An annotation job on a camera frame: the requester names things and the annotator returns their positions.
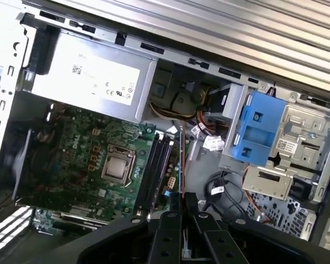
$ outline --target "screw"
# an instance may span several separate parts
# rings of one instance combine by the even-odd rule
[[[293,101],[293,102],[296,102],[296,98],[297,98],[297,93],[295,93],[295,92],[292,92],[291,94],[290,94],[290,101]]]
[[[236,224],[246,224],[246,221],[243,219],[236,219]]]
[[[200,213],[200,214],[198,214],[198,216],[200,218],[208,218],[208,214],[207,213]]]

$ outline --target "wire bundle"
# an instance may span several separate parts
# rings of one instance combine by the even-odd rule
[[[232,207],[236,207],[238,209],[238,211],[241,213],[241,216],[244,217],[244,218],[248,218],[248,214],[247,212],[243,209],[243,207],[240,205],[240,203],[243,201],[243,198],[244,198],[244,194],[243,194],[243,191],[241,190],[241,188],[234,184],[232,181],[230,180],[225,180],[224,177],[230,173],[234,173],[234,174],[237,174],[236,172],[232,172],[232,171],[229,171],[229,170],[223,170],[221,172],[217,172],[213,175],[211,175],[209,177],[209,179],[207,180],[207,182],[205,182],[204,184],[204,188],[203,188],[203,194],[204,194],[204,197],[205,199],[207,200],[207,204],[205,204],[203,210],[205,211],[206,209],[208,209],[210,206],[214,209],[214,211],[220,211],[218,209],[218,207],[215,205],[215,202],[211,200],[211,193],[208,189],[209,185],[211,183],[214,183],[216,181],[219,182],[219,184],[221,186],[224,187],[224,194],[226,195],[226,197],[230,200],[230,202],[232,203],[232,205],[230,205],[227,209],[224,210],[224,213],[225,212],[228,212]],[[226,185],[230,183],[232,185],[234,185],[235,187],[237,187],[240,191],[241,191],[241,198],[239,201],[235,201],[232,197],[232,195],[230,194],[230,192],[227,190],[226,188]]]
[[[183,120],[185,122],[187,122],[190,125],[198,125],[199,129],[201,130],[201,132],[205,135],[212,135],[213,133],[216,132],[216,125],[215,123],[208,123],[205,121],[204,119],[204,111],[203,109],[205,109],[205,104],[206,104],[206,99],[207,99],[207,95],[210,92],[210,90],[212,90],[213,87],[209,87],[204,96],[203,99],[201,101],[201,104],[196,108],[196,112],[193,115],[190,114],[180,114],[177,113],[175,111],[172,110],[172,105],[174,100],[177,98],[178,93],[175,95],[174,99],[172,100],[172,103],[170,104],[171,107],[170,109],[166,109],[160,106],[157,106],[155,103],[150,102],[149,105],[151,107],[151,109],[153,110],[153,112],[159,116],[160,118],[166,119],[166,120]],[[220,128],[227,128],[227,125],[223,124],[220,122],[219,124]]]

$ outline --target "metal bracket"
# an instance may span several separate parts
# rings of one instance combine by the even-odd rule
[[[289,194],[293,177],[264,167],[250,166],[243,189],[285,200]]]
[[[326,162],[323,168],[323,171],[320,175],[320,179],[316,188],[312,189],[311,200],[313,202],[321,202],[325,196],[325,190],[330,181],[330,151],[327,155]]]
[[[7,51],[8,63],[3,68],[0,81],[0,149],[8,123],[16,84],[23,64],[28,38],[24,28],[12,37],[11,50]]]

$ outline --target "green circuit board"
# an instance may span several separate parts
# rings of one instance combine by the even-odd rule
[[[19,203],[103,222],[133,213],[155,128],[76,107],[64,110],[57,125],[61,136],[44,151],[53,154],[42,173],[30,175],[34,184]]]

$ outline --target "orange wire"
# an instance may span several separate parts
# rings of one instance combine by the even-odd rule
[[[186,170],[186,121],[183,121],[183,168],[182,168],[182,198],[185,197],[185,181],[186,181],[186,175],[185,175],[185,170]]]
[[[242,177],[242,186],[243,186],[243,179],[248,171],[248,168],[249,168],[249,164],[247,165],[247,167],[244,169],[244,172],[243,172],[243,177]],[[263,211],[258,207],[257,203],[253,200],[253,198],[250,196],[250,194],[248,193],[248,191],[244,190],[244,193],[246,195],[246,198],[248,199],[248,201],[256,208],[256,210],[258,210],[261,214],[263,214]],[[264,216],[269,220],[271,221],[271,219],[269,218],[269,216],[267,216],[265,213],[264,213]]]

